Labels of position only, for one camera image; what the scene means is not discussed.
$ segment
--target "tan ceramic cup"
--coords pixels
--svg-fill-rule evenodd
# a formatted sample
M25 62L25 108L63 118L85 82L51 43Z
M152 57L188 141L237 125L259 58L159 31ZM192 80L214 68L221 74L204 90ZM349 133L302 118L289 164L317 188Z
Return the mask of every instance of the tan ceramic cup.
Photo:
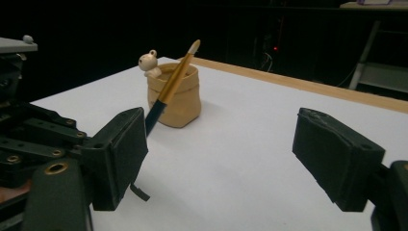
M147 77L147 100L150 109L177 65L177 63L159 64L158 68L162 74L157 78ZM159 117L159 122L169 127L182 128L195 120L200 113L198 69L189 65L186 76Z

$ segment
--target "table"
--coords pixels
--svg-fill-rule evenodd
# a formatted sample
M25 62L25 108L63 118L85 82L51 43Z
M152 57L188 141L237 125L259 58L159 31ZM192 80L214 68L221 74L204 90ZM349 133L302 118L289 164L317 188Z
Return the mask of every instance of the table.
M115 211L91 212L94 230L371 230L370 202L364 213L343 213L292 153L297 112L310 108L347 124L387 150L388 167L406 159L408 102L197 58L191 64L200 117L182 129L155 126L136 181L151 198L128 190ZM135 66L32 103L93 136L122 111L147 114L147 83Z

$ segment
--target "small figurine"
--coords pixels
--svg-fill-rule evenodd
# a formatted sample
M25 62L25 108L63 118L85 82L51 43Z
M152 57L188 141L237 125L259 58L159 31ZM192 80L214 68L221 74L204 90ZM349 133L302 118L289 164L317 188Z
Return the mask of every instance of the small figurine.
M157 52L155 50L151 50L139 58L139 68L145 71L144 76L146 77L156 78L162 74L157 65Z

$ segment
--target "brush bristles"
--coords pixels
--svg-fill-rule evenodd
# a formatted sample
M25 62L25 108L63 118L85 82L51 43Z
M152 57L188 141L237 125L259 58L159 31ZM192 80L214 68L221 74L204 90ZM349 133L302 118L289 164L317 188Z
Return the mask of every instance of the brush bristles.
M195 54L195 52L197 52L198 50L198 47L200 47L200 43L201 43L200 39L196 40L190 47L189 53Z

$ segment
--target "wooden table edge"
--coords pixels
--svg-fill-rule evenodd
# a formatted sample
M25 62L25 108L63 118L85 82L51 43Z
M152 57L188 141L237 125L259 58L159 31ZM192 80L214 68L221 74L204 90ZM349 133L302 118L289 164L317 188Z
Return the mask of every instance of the wooden table edge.
M204 67L209 67L220 71L238 74L241 76L269 82L272 84L278 84L298 90L306 90L322 95L327 95L352 102L363 103L383 109L408 114L408 101L394 99L391 97L359 92L356 90L341 89L311 81L295 79L288 76L273 74L265 71L260 71L232 64L204 60L196 57L194 57L191 60L191 64L201 65Z

